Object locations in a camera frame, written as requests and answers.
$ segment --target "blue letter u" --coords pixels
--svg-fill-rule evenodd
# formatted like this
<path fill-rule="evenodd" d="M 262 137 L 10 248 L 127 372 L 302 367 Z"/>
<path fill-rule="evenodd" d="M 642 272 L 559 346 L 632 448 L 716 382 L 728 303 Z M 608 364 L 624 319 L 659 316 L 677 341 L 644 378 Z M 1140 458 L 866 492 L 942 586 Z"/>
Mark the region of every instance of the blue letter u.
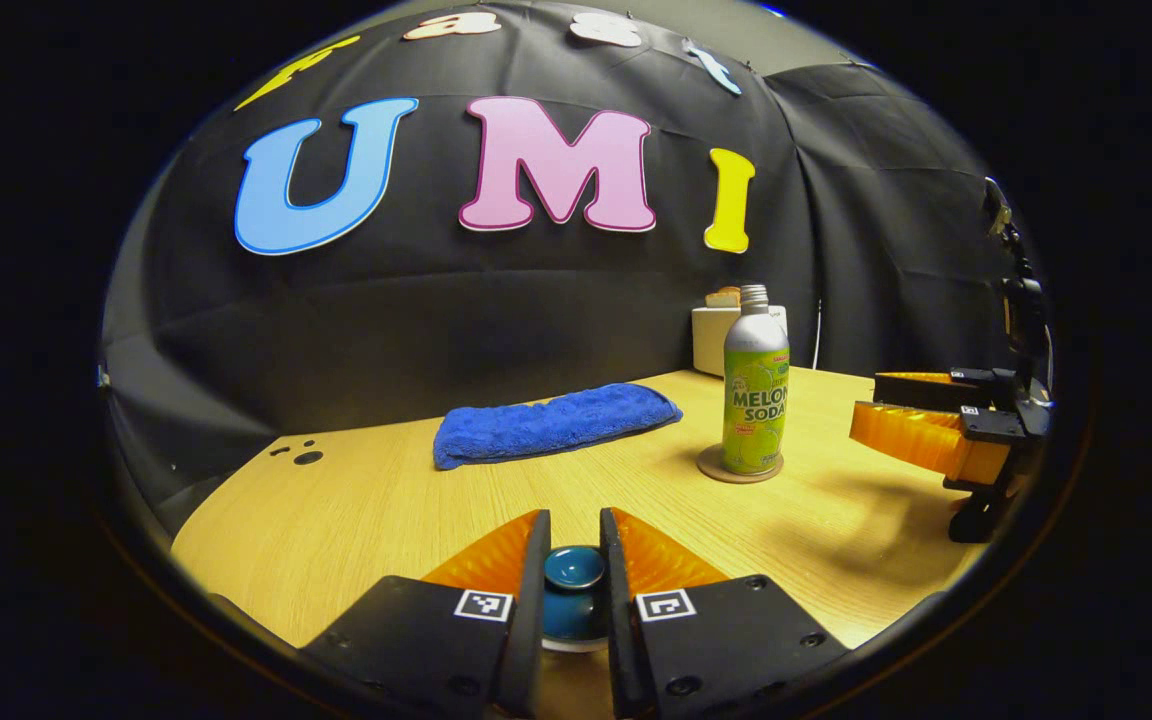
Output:
<path fill-rule="evenodd" d="M 291 205 L 288 190 L 301 143 L 323 123 L 301 120 L 253 142 L 243 154 L 247 174 L 234 209 L 238 243 L 257 255 L 288 255 L 325 245 L 364 222 L 389 182 L 397 120 L 417 104 L 415 97 L 392 97 L 358 105 L 340 118 L 353 126 L 344 181 L 317 205 Z"/>

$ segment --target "foam letter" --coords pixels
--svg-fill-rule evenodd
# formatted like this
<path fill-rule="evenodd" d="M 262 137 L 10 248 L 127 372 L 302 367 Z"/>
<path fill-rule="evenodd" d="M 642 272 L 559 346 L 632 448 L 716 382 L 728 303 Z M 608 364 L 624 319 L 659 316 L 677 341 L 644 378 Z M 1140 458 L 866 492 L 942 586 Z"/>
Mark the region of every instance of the foam letter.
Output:
<path fill-rule="evenodd" d="M 234 234 L 257 255 L 288 255 L 325 245 L 364 222 L 389 182 L 397 120 L 416 109 L 415 97 L 392 97 L 348 109 L 340 122 L 353 126 L 353 142 L 339 190 L 316 205 L 291 205 L 291 170 L 301 143 L 319 120 L 276 129 L 248 147 L 247 174 L 234 206 Z"/>
<path fill-rule="evenodd" d="M 714 60 L 713 55 L 705 53 L 705 51 L 700 50 L 700 47 L 689 47 L 687 53 L 691 53 L 692 55 L 696 55 L 696 58 L 700 59 L 700 65 L 704 65 L 708 76 L 714 78 L 714 82 L 717 82 L 718 85 L 727 88 L 727 90 L 732 91 L 732 94 L 740 94 L 740 86 L 737 86 L 735 82 L 732 82 L 732 78 L 727 77 L 727 68 L 723 68 L 722 63 Z"/>
<path fill-rule="evenodd" d="M 598 173 L 594 200 L 585 209 L 589 223 L 608 232 L 655 227 L 643 176 L 643 141 L 652 126 L 644 120 L 604 109 L 568 143 L 529 97 L 480 97 L 468 113 L 483 120 L 483 156 L 479 192 L 460 213 L 467 228 L 502 232 L 531 222 L 535 210 L 518 196 L 520 167 L 556 223 L 571 218 L 585 183 Z"/>
<path fill-rule="evenodd" d="M 243 108 L 243 105 L 247 105 L 252 100 L 256 100 L 257 97 L 260 97 L 263 94 L 268 94 L 270 92 L 273 92 L 279 88 L 287 85 L 287 83 L 291 82 L 293 74 L 301 73 L 301 70 L 303 69 L 314 67 L 314 65 L 319 63 L 319 60 L 325 59 L 327 55 L 332 54 L 333 50 L 353 44 L 353 41 L 357 40 L 358 40 L 357 35 L 355 35 L 354 37 L 347 37 L 342 41 L 338 41 L 338 44 L 335 45 L 328 45 L 324 47 L 324 50 L 318 50 L 314 53 L 310 53 L 303 56 L 301 60 L 294 61 L 294 63 L 288 65 L 288 67 L 285 67 L 282 70 L 278 70 L 278 73 L 274 74 L 274 77 L 270 78 L 270 82 L 266 82 L 265 85 L 260 86 L 260 90 L 253 92 L 252 96 L 248 97 L 247 100 L 238 103 L 237 108 L 234 108 L 234 111 L 236 111 L 237 113 L 238 109 Z"/>
<path fill-rule="evenodd" d="M 705 228 L 705 247 L 745 252 L 749 250 L 745 205 L 749 203 L 749 179 L 755 176 L 755 165 L 722 147 L 710 150 L 708 159 L 718 168 L 718 197 L 714 200 L 714 223 Z"/>
<path fill-rule="evenodd" d="M 444 15 L 441 18 L 425 20 L 420 26 L 411 29 L 403 40 L 420 40 L 422 37 L 444 37 L 445 35 L 480 35 L 500 29 L 494 13 L 461 13 Z"/>
<path fill-rule="evenodd" d="M 630 20 L 617 17 L 617 15 L 576 13 L 573 15 L 571 31 L 573 35 L 584 37 L 585 40 L 606 41 L 609 45 L 620 45 L 621 47 L 643 45 L 639 26 L 636 26 Z"/>

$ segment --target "table top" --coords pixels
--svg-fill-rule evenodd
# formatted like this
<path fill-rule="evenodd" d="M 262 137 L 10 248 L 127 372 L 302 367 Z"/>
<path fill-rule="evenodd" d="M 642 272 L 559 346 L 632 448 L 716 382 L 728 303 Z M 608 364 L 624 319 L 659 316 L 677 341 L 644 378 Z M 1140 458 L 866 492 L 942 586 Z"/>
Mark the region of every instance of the table top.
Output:
<path fill-rule="evenodd" d="M 855 647 L 979 555 L 983 546 L 947 537 L 950 501 L 963 493 L 847 437 L 872 378 L 791 367 L 785 468 L 755 484 L 696 469 L 722 435 L 722 378 L 680 370 L 636 382 L 684 418 L 582 450 L 448 471 L 434 469 L 442 418 L 279 438 L 198 507 L 173 556 L 302 647 L 384 575 L 424 577 L 524 511 L 550 509 L 558 547 L 598 544 L 599 510 L 616 506 L 730 577 L 767 574 Z M 293 462 L 308 450 L 323 457 Z M 590 717 L 591 703 L 611 717 L 607 651 L 545 652 L 541 674 L 540 717 Z"/>

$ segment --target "pink letter m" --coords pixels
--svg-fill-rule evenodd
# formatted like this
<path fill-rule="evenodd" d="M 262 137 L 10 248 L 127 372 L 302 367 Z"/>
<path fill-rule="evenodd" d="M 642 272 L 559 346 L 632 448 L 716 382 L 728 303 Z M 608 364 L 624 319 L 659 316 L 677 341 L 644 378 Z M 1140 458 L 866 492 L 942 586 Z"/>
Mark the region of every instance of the pink letter m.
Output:
<path fill-rule="evenodd" d="M 607 232 L 649 232 L 643 177 L 643 141 L 652 126 L 634 115 L 604 109 L 594 114 L 576 142 L 568 143 L 540 103 L 530 97 L 480 97 L 468 105 L 483 120 L 479 192 L 461 209 L 461 223 L 472 232 L 506 232 L 531 222 L 535 209 L 518 196 L 518 169 L 556 223 L 566 223 L 596 172 L 594 200 L 585 219 Z"/>

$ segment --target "blue towel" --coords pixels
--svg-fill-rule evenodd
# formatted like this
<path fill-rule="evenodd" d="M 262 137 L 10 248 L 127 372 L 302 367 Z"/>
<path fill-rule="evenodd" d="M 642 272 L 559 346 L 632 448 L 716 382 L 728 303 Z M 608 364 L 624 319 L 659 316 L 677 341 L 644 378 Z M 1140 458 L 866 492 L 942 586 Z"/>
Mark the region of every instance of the blue towel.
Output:
<path fill-rule="evenodd" d="M 629 382 L 574 392 L 547 404 L 457 407 L 438 429 L 434 464 L 452 470 L 465 462 L 576 450 L 681 419 L 668 397 Z"/>

